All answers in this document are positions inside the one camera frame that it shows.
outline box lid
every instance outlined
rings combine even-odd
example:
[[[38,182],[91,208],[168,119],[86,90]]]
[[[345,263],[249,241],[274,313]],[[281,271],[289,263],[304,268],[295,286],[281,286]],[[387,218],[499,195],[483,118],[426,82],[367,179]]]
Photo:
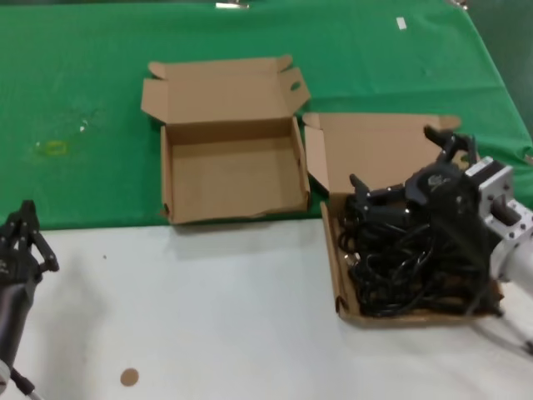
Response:
[[[382,113],[306,113],[308,172],[330,193],[353,193],[355,173],[370,189],[403,183],[432,163],[440,149],[424,126],[455,129],[454,116]]]
[[[292,57],[150,62],[141,109],[167,124],[291,116],[310,94]]]

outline yellow stain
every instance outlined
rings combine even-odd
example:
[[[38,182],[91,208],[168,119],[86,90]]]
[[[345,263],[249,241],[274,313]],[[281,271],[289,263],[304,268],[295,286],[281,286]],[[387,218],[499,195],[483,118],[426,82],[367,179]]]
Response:
[[[47,156],[64,156],[67,154],[67,142],[51,140],[44,145],[44,153]]]

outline open cardboard box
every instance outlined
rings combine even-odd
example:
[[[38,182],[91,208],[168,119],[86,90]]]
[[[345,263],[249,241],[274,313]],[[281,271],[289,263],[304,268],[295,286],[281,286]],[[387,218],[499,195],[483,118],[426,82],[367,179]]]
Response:
[[[305,211],[309,182],[294,112],[310,97],[291,56],[150,62],[142,110],[161,130],[170,223]]]
[[[440,149],[426,139],[424,126],[456,129],[458,117],[372,113],[307,113],[303,117],[309,173],[330,193],[321,204],[326,245],[335,295],[335,309],[345,320],[387,325],[394,323],[464,322],[461,316],[419,311],[396,318],[365,317],[351,279],[345,253],[337,246],[338,215],[353,193],[349,176],[355,173],[370,189],[403,183],[433,163]]]

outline white table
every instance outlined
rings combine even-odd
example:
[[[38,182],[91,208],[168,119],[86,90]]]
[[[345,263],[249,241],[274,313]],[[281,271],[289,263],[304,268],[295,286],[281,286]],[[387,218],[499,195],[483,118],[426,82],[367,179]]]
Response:
[[[16,361],[46,400],[533,397],[533,362],[469,327],[340,320],[319,220],[46,238],[62,269],[37,289]],[[507,287],[504,306],[533,333],[533,301]],[[3,398],[23,399],[14,385]]]

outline green tablecloth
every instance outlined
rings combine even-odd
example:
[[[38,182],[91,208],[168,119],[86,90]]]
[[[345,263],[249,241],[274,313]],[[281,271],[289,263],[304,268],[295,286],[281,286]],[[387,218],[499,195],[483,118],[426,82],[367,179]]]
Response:
[[[531,139],[471,20],[443,0],[0,11],[0,219],[33,198],[45,228],[165,223],[159,137],[139,108],[147,63],[284,53],[308,109],[460,116],[482,155],[516,168],[517,197],[533,207]],[[298,217],[317,216],[319,198]]]

